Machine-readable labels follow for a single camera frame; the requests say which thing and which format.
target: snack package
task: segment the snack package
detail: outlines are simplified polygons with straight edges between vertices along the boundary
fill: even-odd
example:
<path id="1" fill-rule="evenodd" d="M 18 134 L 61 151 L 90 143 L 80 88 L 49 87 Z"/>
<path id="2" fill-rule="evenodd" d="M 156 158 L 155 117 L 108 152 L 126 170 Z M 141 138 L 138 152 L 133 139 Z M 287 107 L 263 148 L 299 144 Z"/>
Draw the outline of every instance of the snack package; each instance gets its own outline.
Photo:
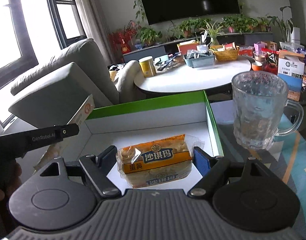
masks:
<path id="1" fill-rule="evenodd" d="M 223 45 L 224 50 L 236 50 L 235 42 Z"/>
<path id="2" fill-rule="evenodd" d="M 296 53 L 297 49 L 304 49 L 304 46 L 300 44 L 296 44 L 294 42 L 282 42 L 281 48 L 282 50 L 292 51 Z"/>
<path id="3" fill-rule="evenodd" d="M 182 134 L 124 147 L 116 154 L 118 171 L 132 188 L 183 179 L 191 172 L 194 146 L 204 142 Z"/>
<path id="4" fill-rule="evenodd" d="M 254 47 L 253 46 L 243 46 L 240 47 L 240 51 L 238 52 L 239 55 L 247 55 L 249 57 L 253 57 L 253 51 Z"/>
<path id="5" fill-rule="evenodd" d="M 279 51 L 261 48 L 261 51 L 265 52 L 269 57 L 269 63 L 279 64 Z"/>

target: white appliance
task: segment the white appliance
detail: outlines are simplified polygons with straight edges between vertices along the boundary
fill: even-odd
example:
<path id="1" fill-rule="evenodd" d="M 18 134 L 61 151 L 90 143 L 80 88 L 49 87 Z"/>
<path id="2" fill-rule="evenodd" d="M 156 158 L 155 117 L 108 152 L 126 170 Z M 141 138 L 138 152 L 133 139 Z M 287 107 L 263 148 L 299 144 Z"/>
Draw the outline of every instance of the white appliance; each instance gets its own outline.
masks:
<path id="1" fill-rule="evenodd" d="M 291 33 L 291 42 L 296 43 L 296 44 L 301 44 L 300 28 L 293 27 L 293 32 Z"/>

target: glass mug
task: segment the glass mug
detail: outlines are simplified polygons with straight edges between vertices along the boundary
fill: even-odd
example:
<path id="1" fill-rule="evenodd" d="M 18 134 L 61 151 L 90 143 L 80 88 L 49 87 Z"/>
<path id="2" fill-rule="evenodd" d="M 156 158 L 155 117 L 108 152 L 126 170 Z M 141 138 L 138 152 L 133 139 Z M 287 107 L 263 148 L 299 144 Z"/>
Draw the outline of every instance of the glass mug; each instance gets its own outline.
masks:
<path id="1" fill-rule="evenodd" d="M 248 71 L 232 79 L 234 136 L 247 149 L 269 147 L 274 136 L 284 136 L 299 128 L 303 107 L 288 100 L 288 85 L 280 77 L 264 71 Z M 299 112 L 297 121 L 288 129 L 278 129 L 285 106 Z"/>

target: window frame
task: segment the window frame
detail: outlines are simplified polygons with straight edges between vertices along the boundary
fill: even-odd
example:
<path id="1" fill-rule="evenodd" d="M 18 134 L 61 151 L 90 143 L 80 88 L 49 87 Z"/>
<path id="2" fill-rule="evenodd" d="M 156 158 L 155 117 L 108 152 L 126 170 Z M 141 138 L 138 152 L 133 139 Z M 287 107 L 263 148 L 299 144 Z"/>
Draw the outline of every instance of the window frame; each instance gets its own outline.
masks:
<path id="1" fill-rule="evenodd" d="M 57 36 L 57 39 L 58 39 L 58 42 L 59 42 L 59 45 L 60 45 L 61 49 L 64 49 L 64 48 L 68 47 L 69 45 L 71 45 L 71 44 L 73 44 L 77 41 L 80 41 L 80 40 L 83 40 L 83 39 L 87 38 L 87 36 L 85 34 L 85 35 L 80 35 L 80 36 L 76 36 L 76 37 L 68 39 L 66 37 L 65 30 L 64 30 L 63 25 L 62 25 L 62 21 L 61 21 L 61 17 L 59 15 L 59 12 L 58 12 L 57 5 L 58 4 L 72 5 L 73 13 L 74 13 L 76 23 L 77 23 L 77 27 L 78 27 L 80 32 L 82 31 L 82 32 L 85 33 L 84 28 L 82 26 L 82 22 L 80 20 L 80 16 L 79 16 L 78 11 L 77 11 L 75 0 L 71 0 L 71 1 L 68 1 L 68 0 L 47 0 L 47 3 L 48 3 L 48 9 L 49 9 L 49 12 L 50 12 L 50 15 L 51 15 L 51 19 L 52 19 L 52 22 L 53 22 L 53 26 L 54 26 L 54 29 L 55 29 L 55 33 L 56 33 L 56 36 Z"/>
<path id="2" fill-rule="evenodd" d="M 38 60 L 28 35 L 21 0 L 9 0 L 9 4 L 4 6 L 10 8 L 11 21 L 21 57 L 0 68 L 0 89 L 8 85 L 17 76 L 38 65 Z M 11 114 L 5 122 L 0 120 L 1 126 L 5 128 L 14 117 Z"/>

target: cardboard box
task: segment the cardboard box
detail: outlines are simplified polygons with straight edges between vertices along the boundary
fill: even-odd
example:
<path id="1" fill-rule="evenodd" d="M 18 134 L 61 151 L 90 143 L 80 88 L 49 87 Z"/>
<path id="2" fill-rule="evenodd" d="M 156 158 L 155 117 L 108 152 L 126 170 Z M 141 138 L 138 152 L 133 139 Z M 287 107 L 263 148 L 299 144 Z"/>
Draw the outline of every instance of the cardboard box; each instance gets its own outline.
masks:
<path id="1" fill-rule="evenodd" d="M 238 54 L 253 57 L 253 51 L 254 51 L 253 46 L 244 46 L 244 47 L 240 47 L 240 51 L 238 52 Z"/>
<path id="2" fill-rule="evenodd" d="M 179 134 L 191 135 L 205 142 L 201 148 L 211 156 L 223 155 L 216 122 L 204 91 L 94 109 L 62 157 L 65 161 L 74 161 L 90 153 L 98 155 L 110 145 L 120 149 Z M 182 188 L 187 193 L 202 175 L 194 164 L 188 175 L 185 172 L 157 174 L 154 180 L 145 181 L 146 189 Z M 122 194 L 131 188 L 121 177 L 117 163 L 107 177 Z M 165 179 L 169 182 L 159 184 Z"/>
<path id="3" fill-rule="evenodd" d="M 304 74 L 305 64 L 300 58 L 302 54 L 280 50 L 278 76 L 288 84 L 288 98 L 295 101 L 300 100 Z"/>
<path id="4" fill-rule="evenodd" d="M 266 47 L 266 43 L 262 43 L 262 41 L 258 42 L 258 43 L 254 43 L 254 50 L 256 52 L 261 51 L 261 48 L 265 48 Z"/>

